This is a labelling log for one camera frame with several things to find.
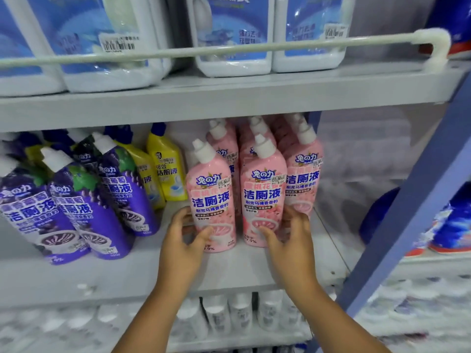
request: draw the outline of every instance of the right hand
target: right hand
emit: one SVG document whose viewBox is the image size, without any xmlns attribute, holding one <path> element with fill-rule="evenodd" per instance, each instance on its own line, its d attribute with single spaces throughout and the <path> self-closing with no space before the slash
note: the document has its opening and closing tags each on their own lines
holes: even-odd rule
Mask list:
<svg viewBox="0 0 471 353">
<path fill-rule="evenodd" d="M 291 236 L 281 243 L 275 233 L 267 227 L 259 227 L 265 236 L 273 266 L 280 276 L 286 293 L 296 302 L 307 290 L 319 286 L 315 276 L 314 246 L 309 218 L 293 207 L 285 205 L 283 221 L 291 223 Z"/>
</svg>

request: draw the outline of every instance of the white rail bar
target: white rail bar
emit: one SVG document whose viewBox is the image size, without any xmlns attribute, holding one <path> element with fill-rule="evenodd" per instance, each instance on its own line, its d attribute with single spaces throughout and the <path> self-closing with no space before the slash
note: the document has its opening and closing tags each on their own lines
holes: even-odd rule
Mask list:
<svg viewBox="0 0 471 353">
<path fill-rule="evenodd" d="M 262 43 L 243 46 L 215 46 L 194 48 L 162 49 L 153 53 L 95 53 L 79 55 L 57 55 L 38 58 L 5 58 L 0 60 L 0 68 L 25 67 L 47 64 L 127 62 L 151 58 L 184 58 L 201 55 L 220 55 L 246 52 L 285 51 L 305 48 L 351 47 L 387 45 L 393 43 L 432 44 L 433 51 L 424 63 L 426 71 L 441 71 L 447 62 L 451 47 L 451 37 L 445 29 L 419 29 L 414 33 L 398 33 L 395 35 L 350 37 L 330 40 L 308 40 L 295 42 Z"/>
</svg>

